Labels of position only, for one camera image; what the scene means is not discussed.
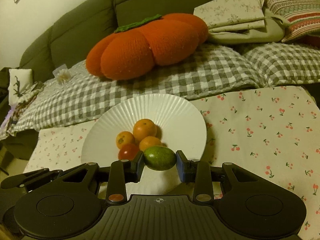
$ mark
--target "white plate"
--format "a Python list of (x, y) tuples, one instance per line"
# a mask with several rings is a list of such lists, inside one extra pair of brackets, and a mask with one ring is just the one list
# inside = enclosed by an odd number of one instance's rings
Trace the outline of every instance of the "white plate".
[[(81, 162), (100, 167), (118, 160), (116, 136), (132, 132), (134, 124), (148, 118), (161, 128), (161, 142), (174, 152), (182, 150), (191, 159), (200, 159), (206, 144), (206, 126), (199, 110), (189, 101), (169, 94), (147, 94), (130, 98), (109, 109), (86, 137)], [(127, 183), (127, 195), (164, 194), (180, 184), (176, 166), (153, 171), (145, 166), (139, 183)]]

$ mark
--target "green pumpkin stem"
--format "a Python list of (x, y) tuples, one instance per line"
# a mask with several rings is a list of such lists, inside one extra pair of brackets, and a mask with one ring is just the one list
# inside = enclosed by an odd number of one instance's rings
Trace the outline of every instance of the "green pumpkin stem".
[(141, 22), (130, 23), (130, 24), (128, 24), (128, 25), (118, 27), (118, 28), (114, 31), (114, 33), (126, 32), (126, 31), (128, 31), (128, 30), (131, 30), (131, 29), (133, 29), (133, 28), (140, 27), (140, 26), (145, 25), (145, 24), (147, 24), (147, 23), (149, 23), (149, 22), (152, 22), (152, 21), (154, 21), (154, 20), (158, 20), (158, 19), (160, 19), (161, 17), (162, 17), (162, 15), (160, 15), (160, 14), (157, 14), (157, 15), (155, 15), (155, 16), (153, 16), (153, 17), (147, 17), (147, 18), (145, 18), (144, 20), (142, 20)]

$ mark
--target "knitted pumpkin pillow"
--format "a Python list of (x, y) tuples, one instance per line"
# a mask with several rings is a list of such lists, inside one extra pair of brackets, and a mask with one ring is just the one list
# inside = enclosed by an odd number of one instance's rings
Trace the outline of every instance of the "knitted pumpkin pillow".
[(208, 36), (197, 16), (173, 13), (119, 27), (99, 41), (86, 59), (88, 72), (113, 80), (144, 75), (155, 65), (178, 63), (190, 56)]

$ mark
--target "lime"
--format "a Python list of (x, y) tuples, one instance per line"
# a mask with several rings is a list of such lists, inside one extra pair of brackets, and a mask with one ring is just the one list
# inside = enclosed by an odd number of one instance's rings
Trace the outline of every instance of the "lime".
[(143, 155), (145, 164), (155, 171), (171, 169), (177, 161), (173, 150), (164, 146), (152, 146), (146, 149)]

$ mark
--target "silver rivet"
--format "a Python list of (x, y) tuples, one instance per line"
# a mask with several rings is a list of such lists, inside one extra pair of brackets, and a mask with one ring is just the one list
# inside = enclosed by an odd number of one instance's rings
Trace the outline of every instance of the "silver rivet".
[(108, 197), (108, 199), (112, 202), (119, 202), (124, 199), (121, 194), (112, 194)]
[(211, 200), (211, 197), (208, 194), (199, 194), (196, 196), (196, 199), (201, 202), (207, 202)]

